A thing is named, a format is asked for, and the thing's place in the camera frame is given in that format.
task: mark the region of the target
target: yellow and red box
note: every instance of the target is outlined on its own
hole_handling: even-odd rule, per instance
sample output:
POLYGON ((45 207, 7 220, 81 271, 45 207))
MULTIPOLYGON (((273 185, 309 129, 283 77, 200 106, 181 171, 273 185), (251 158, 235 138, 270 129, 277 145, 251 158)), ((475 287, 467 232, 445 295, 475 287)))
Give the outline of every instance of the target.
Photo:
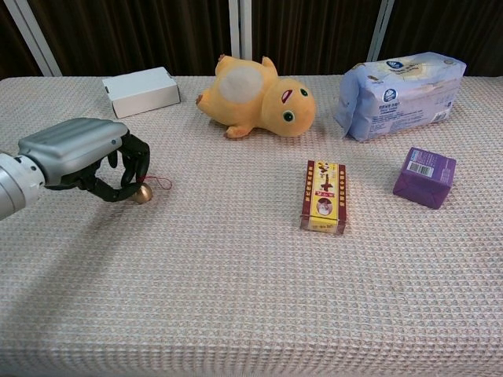
POLYGON ((346 180, 345 165, 319 160, 307 162, 301 229, 344 233, 347 216, 346 180))

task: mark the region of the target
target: purple carton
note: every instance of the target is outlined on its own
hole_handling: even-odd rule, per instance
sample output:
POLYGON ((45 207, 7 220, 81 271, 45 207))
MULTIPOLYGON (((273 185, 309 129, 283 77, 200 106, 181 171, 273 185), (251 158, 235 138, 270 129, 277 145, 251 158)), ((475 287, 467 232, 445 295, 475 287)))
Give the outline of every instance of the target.
POLYGON ((452 187, 455 168, 455 159, 411 148, 393 193, 438 210, 452 187))

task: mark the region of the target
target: beige textured tablecloth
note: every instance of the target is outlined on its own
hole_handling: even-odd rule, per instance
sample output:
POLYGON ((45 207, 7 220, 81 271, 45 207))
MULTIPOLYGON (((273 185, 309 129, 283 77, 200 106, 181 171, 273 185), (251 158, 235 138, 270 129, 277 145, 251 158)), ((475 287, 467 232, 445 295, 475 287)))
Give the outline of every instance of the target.
MULTIPOLYGON (((464 78, 449 120, 360 144, 340 76, 301 79, 312 129, 230 141, 182 103, 122 119, 150 144, 151 202, 44 190, 0 222, 0 373, 503 375, 503 78, 464 78), (392 194, 409 148, 457 160, 440 210, 392 194), (308 159, 347 165, 342 236, 299 228, 308 159)), ((0 149, 114 119, 99 78, 0 82, 0 149)), ((105 164, 100 177, 119 184, 105 164)))

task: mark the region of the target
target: robotic hand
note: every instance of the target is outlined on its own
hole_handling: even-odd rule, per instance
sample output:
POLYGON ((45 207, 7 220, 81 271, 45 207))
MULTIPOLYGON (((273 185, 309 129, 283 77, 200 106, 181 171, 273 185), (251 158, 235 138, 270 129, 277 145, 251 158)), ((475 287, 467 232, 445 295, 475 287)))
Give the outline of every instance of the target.
POLYGON ((0 152, 0 220, 32 205, 41 187, 77 187, 107 202, 127 199, 140 189, 150 163, 149 146, 111 120, 70 119, 21 139, 19 148, 16 157, 0 152), (95 174, 104 157, 116 168, 117 152, 125 171, 114 189, 95 174))

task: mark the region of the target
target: dark curtain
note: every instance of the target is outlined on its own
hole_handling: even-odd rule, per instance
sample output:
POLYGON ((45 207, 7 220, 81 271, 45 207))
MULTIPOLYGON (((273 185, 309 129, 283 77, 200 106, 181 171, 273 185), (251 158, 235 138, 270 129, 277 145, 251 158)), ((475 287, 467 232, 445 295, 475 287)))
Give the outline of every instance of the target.
POLYGON ((6 4, 0 2, 0 80, 17 76, 40 76, 39 66, 10 16, 6 4))
POLYGON ((503 75, 503 1, 396 0, 380 60, 425 51, 464 61, 466 75, 503 75))
POLYGON ((343 74, 366 61, 380 0, 252 0, 253 59, 279 75, 343 74))
POLYGON ((228 0, 29 0, 63 75, 164 66, 213 75, 230 54, 228 0))

